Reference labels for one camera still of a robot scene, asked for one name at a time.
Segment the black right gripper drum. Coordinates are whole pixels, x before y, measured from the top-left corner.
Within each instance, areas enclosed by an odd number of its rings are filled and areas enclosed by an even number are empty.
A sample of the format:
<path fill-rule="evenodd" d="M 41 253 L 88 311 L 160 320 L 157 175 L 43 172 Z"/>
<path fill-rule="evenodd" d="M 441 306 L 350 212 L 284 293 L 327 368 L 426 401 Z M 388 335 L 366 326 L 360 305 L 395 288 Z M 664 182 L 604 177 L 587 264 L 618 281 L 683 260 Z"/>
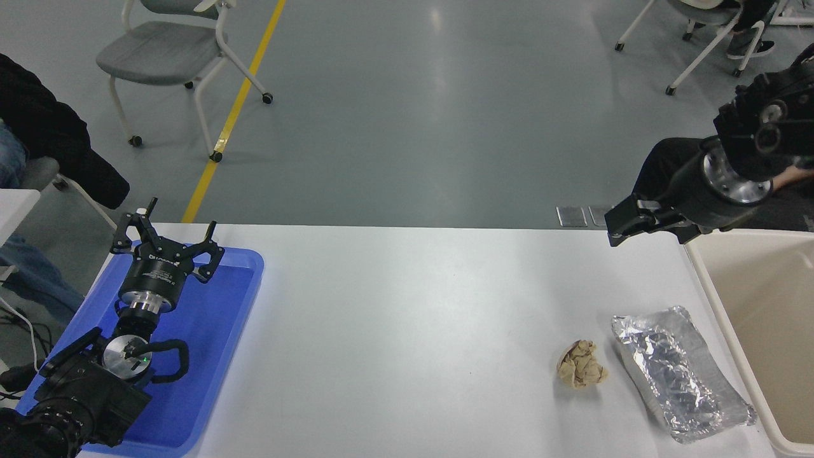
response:
<path fill-rule="evenodd" d="M 676 221 L 666 231 L 680 244 L 727 229 L 750 217 L 771 194 L 771 181 L 743 177 L 720 143 L 702 143 L 701 151 L 670 180 L 661 205 Z"/>

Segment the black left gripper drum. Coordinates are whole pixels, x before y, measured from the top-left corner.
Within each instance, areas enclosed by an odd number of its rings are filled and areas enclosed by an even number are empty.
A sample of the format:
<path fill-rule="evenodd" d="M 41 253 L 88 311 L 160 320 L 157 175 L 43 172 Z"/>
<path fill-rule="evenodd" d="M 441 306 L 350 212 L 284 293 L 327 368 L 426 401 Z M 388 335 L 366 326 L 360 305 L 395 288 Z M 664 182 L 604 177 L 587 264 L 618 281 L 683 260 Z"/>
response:
<path fill-rule="evenodd" d="M 130 301 L 136 293 L 154 293 L 166 303 L 177 303 L 187 275 L 191 273 L 191 259 L 176 258 L 186 249 L 185 244 L 160 239 L 160 249 L 150 242 L 136 246 L 133 263 L 120 287 L 120 299 Z"/>

